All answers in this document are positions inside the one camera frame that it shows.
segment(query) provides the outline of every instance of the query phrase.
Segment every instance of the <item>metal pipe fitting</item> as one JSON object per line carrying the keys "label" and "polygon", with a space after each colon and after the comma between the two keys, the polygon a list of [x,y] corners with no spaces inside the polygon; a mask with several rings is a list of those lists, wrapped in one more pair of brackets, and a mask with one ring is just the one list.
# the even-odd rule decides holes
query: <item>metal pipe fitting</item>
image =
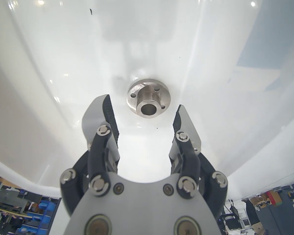
{"label": "metal pipe fitting", "polygon": [[171,102],[168,88],[157,80],[145,79],[134,83],[128,90],[127,104],[143,118],[155,118],[167,110]]}

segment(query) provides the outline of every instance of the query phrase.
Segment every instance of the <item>workshop background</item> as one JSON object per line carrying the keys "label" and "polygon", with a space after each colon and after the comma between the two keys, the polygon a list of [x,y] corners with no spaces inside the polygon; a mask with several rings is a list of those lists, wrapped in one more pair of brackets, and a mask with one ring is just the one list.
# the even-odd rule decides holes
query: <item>workshop background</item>
{"label": "workshop background", "polygon": [[31,193],[0,177],[0,234],[48,235],[60,201]]}

